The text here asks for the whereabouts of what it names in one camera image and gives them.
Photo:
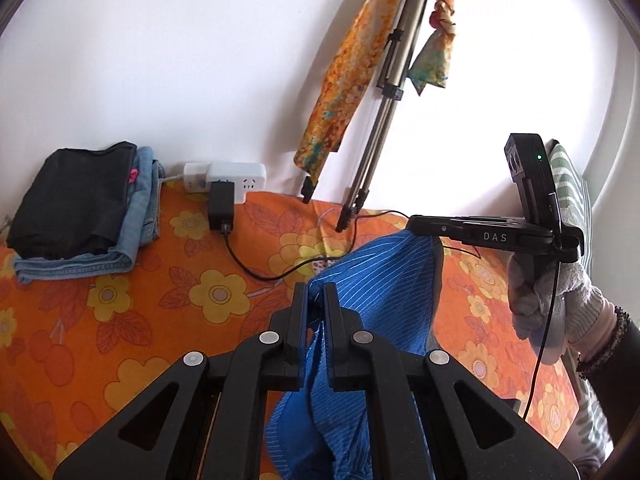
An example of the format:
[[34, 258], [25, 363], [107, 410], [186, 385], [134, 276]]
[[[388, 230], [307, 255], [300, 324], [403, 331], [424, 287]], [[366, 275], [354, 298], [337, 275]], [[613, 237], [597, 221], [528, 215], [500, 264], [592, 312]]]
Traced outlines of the dark sleeved right forearm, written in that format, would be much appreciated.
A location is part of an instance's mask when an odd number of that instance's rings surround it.
[[639, 329], [629, 314], [614, 308], [615, 324], [603, 348], [577, 370], [593, 388], [614, 445], [639, 411]]

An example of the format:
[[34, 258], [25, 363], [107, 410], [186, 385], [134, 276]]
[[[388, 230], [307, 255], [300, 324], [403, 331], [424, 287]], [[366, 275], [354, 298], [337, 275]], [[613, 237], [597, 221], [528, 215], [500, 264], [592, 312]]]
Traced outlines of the white gloved right hand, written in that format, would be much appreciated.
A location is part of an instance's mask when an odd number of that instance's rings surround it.
[[578, 262], [552, 263], [536, 276], [532, 256], [512, 255], [508, 298], [515, 333], [535, 349], [546, 348], [544, 364], [555, 363], [566, 349], [588, 361], [603, 348], [615, 324], [614, 304]]

